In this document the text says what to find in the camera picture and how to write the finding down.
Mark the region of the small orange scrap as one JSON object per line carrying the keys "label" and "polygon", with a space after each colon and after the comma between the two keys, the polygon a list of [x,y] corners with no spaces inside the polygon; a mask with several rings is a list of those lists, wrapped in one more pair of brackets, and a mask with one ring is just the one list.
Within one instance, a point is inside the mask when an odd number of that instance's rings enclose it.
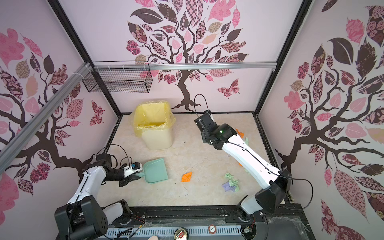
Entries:
{"label": "small orange scrap", "polygon": [[244,137],[244,133],[242,133],[241,131],[239,131],[238,129],[236,129],[236,131],[237,131],[237,134],[241,137],[241,138],[243,138]]}

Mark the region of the green plastic dustpan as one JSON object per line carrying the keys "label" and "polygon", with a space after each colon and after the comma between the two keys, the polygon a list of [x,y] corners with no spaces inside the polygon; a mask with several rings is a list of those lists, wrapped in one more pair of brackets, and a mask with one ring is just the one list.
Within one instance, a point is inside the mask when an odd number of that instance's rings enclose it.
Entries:
{"label": "green plastic dustpan", "polygon": [[135,175],[144,178],[148,184],[156,184],[169,179],[163,158],[144,163],[143,170]]}

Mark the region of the orange paper scrap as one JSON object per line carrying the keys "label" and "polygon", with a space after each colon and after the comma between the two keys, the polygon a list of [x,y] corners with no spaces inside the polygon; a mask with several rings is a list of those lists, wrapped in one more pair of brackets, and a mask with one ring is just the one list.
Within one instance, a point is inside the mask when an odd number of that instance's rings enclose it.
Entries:
{"label": "orange paper scrap", "polygon": [[192,178],[192,172],[188,172],[188,173],[182,175],[181,182],[182,183],[190,182],[191,178]]}

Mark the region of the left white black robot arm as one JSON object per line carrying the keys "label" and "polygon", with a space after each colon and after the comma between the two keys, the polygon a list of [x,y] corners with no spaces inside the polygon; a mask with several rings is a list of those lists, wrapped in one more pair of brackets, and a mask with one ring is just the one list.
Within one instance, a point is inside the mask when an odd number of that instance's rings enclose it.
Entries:
{"label": "left white black robot arm", "polygon": [[112,155],[99,154],[86,166],[84,177],[74,196],[55,212],[58,240],[94,240],[106,235],[109,225],[117,219],[130,222],[132,211],[125,200],[101,207],[96,198],[102,183],[118,181],[120,187],[139,180],[143,171],[139,162],[112,167]]}

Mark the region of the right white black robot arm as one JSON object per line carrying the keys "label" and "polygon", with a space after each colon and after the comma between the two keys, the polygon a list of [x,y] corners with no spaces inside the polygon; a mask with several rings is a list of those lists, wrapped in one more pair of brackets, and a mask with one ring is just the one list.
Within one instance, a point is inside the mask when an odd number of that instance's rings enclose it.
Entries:
{"label": "right white black robot arm", "polygon": [[253,196],[245,197],[238,205],[240,218],[247,218],[255,212],[274,213],[286,197],[292,175],[281,171],[265,161],[252,150],[228,124],[217,125],[210,111],[195,119],[204,143],[222,150],[238,161],[262,188]]}

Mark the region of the cream trash bin yellow bag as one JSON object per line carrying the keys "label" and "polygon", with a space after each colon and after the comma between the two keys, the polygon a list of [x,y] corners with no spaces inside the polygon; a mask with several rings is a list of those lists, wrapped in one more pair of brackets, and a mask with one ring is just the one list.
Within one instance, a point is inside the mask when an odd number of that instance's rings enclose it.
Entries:
{"label": "cream trash bin yellow bag", "polygon": [[164,150],[173,145],[172,127],[176,119],[167,101],[139,104],[134,112],[134,132],[150,150]]}

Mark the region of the green paper scrap front right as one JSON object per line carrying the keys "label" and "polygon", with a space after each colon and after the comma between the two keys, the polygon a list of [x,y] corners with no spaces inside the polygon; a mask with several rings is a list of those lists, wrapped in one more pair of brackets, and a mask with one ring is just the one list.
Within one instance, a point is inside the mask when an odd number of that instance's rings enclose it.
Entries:
{"label": "green paper scrap front right", "polygon": [[236,192],[238,192],[240,190],[239,180],[238,179],[235,179],[234,176],[231,175],[230,173],[226,173],[225,174],[225,178],[228,180],[227,182],[229,182],[231,186],[235,186],[236,187]]}

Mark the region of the purple paper scrap front right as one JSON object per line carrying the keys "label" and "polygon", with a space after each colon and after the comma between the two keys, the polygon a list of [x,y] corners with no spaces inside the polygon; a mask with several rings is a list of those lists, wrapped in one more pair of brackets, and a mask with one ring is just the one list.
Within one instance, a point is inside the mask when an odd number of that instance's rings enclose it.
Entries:
{"label": "purple paper scrap front right", "polygon": [[229,182],[222,184],[222,187],[225,190],[225,192],[228,192],[228,191],[236,192],[236,187],[231,186]]}

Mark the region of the metal can top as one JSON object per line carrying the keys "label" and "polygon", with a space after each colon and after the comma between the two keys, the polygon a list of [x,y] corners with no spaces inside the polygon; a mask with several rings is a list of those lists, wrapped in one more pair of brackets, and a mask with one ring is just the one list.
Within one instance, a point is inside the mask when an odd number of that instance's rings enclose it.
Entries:
{"label": "metal can top", "polygon": [[188,240],[188,239],[189,239],[189,233],[187,229],[178,228],[174,232],[174,240]]}

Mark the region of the red white round sticker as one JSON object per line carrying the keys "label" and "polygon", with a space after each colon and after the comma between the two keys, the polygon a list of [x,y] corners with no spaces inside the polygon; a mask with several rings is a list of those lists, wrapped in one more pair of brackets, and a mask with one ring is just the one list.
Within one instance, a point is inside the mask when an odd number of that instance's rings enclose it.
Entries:
{"label": "red white round sticker", "polygon": [[215,225],[209,225],[208,230],[209,230],[209,233],[212,235],[216,234],[216,232],[217,232],[217,228]]}

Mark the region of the aluminium rail back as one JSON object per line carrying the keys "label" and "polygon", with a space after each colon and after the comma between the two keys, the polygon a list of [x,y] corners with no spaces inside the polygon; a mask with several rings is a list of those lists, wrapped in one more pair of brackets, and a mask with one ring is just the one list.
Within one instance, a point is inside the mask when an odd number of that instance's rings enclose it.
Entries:
{"label": "aluminium rail back", "polygon": [[241,62],[241,63],[197,63],[197,64],[125,64],[125,65],[96,65],[95,70],[107,69],[143,69],[150,71],[167,70],[213,70],[213,69],[275,69],[276,62]]}

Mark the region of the aluminium rail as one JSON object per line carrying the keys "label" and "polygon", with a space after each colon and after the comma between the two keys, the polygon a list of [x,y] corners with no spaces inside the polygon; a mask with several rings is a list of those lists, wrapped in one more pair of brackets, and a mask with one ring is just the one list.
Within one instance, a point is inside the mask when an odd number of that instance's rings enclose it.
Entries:
{"label": "aluminium rail", "polygon": [[275,69],[276,62],[241,62],[241,63],[197,63],[197,64],[125,64],[125,65],[96,65],[95,70],[107,69],[143,69],[150,71],[167,70],[213,70],[213,69]]}
{"label": "aluminium rail", "polygon": [[54,94],[41,110],[22,128],[21,132],[5,146],[1,152],[1,173],[6,170],[19,152],[28,144],[45,121],[54,113],[55,109],[64,101],[65,97],[91,72],[91,69],[92,67],[89,63],[81,65],[58,92]]}

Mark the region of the aluminium rail left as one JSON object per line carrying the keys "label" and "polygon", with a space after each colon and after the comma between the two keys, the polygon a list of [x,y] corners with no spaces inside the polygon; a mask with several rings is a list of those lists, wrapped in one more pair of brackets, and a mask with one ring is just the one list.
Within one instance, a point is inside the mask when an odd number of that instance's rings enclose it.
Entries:
{"label": "aluminium rail left", "polygon": [[54,113],[55,109],[64,101],[65,97],[91,72],[91,69],[92,67],[89,63],[81,65],[58,92],[54,94],[41,110],[22,128],[21,132],[5,146],[1,152],[1,173],[6,170],[19,152],[28,144],[45,121]]}

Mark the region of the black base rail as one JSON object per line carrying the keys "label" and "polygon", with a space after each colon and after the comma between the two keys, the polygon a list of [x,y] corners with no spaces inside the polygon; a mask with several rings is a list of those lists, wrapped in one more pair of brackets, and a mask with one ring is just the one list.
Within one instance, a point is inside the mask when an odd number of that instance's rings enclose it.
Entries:
{"label": "black base rail", "polygon": [[131,207],[132,219],[113,221],[109,228],[241,226],[243,240],[313,240],[315,236],[300,205],[279,207],[274,214],[254,213],[242,221],[235,205]]}

